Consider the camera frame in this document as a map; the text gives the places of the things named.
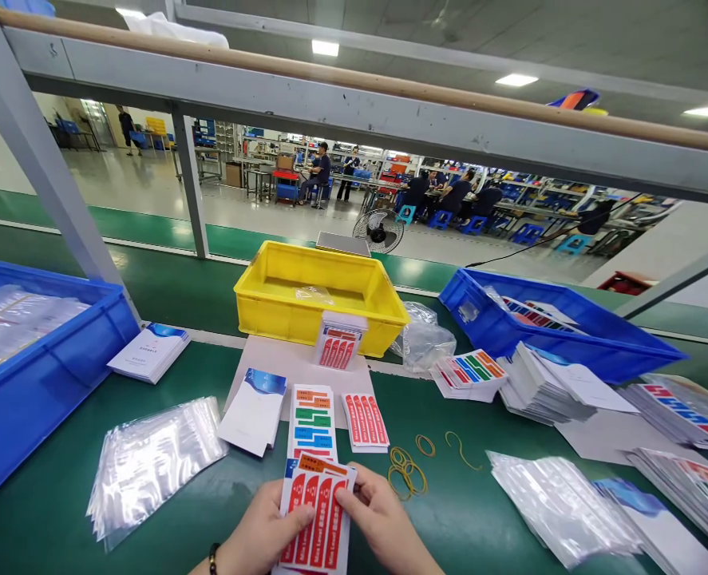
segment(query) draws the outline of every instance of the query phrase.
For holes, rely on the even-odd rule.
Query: wooden handrail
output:
[[[255,72],[313,80],[457,108],[475,109],[502,116],[708,151],[708,132],[698,130],[675,128],[620,117],[593,116],[574,110],[554,108],[506,97],[466,92],[280,57],[203,46],[193,42],[136,34],[127,30],[117,30],[83,22],[12,12],[2,8],[0,8],[0,24],[11,28],[96,42],[129,50],[140,50],[175,58],[249,69]]]

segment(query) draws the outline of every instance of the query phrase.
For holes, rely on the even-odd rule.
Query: hand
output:
[[[375,557],[394,575],[443,575],[386,478],[358,463],[358,493],[338,490],[340,506],[362,530]]]
[[[314,520],[314,508],[300,506],[286,517],[279,515],[282,480],[263,484],[234,533],[218,548],[218,575],[264,575],[279,560],[284,548]],[[190,575],[210,573],[208,559]]]

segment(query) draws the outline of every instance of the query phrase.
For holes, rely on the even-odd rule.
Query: black cable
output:
[[[547,238],[546,240],[541,240],[541,241],[537,242],[536,244],[532,244],[531,246],[527,246],[526,248],[519,250],[518,252],[514,252],[514,253],[512,253],[512,254],[508,254],[507,256],[502,256],[502,257],[499,257],[499,258],[495,258],[494,260],[487,260],[487,261],[485,261],[485,262],[476,262],[475,264],[468,264],[468,265],[466,265],[466,267],[467,267],[467,268],[475,268],[476,266],[491,264],[493,261],[504,260],[505,258],[508,258],[508,257],[511,257],[511,256],[515,256],[516,254],[520,254],[520,253],[522,253],[522,252],[526,252],[528,249],[536,248],[537,246],[542,245],[542,244],[547,244],[549,241],[553,241],[553,240],[555,240],[557,237],[562,236],[562,235],[563,235],[563,232],[570,232],[571,230],[573,230],[573,229],[575,229],[575,228],[578,228],[578,227],[581,226],[582,224],[586,224],[586,223],[589,222],[589,221],[598,220],[601,216],[603,216],[604,213],[612,213],[612,212],[615,212],[616,210],[619,210],[619,209],[622,208],[624,205],[628,205],[628,204],[631,203],[633,200],[635,200],[637,197],[640,197],[642,194],[643,194],[642,192],[639,192],[639,193],[637,193],[635,196],[633,196],[632,198],[629,198],[629,199],[625,200],[622,204],[616,206],[615,208],[612,208],[612,209],[609,210],[608,212],[602,212],[602,213],[600,213],[600,214],[596,214],[595,216],[590,217],[590,218],[588,218],[588,219],[585,220],[585,221],[579,222],[578,224],[572,226],[571,228],[560,229],[556,234],[553,234],[551,237]]]

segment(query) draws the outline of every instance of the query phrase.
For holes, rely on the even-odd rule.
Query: yellow plastic bin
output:
[[[325,287],[334,305],[298,299],[306,286]],[[240,331],[306,345],[316,344],[326,309],[366,317],[359,354],[371,357],[382,357],[409,322],[379,261],[280,242],[263,242],[234,292]]]

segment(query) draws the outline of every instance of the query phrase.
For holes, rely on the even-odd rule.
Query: cardboard box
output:
[[[242,187],[242,165],[233,162],[226,163],[226,185],[233,188]]]
[[[292,156],[277,156],[276,167],[277,169],[292,170]]]

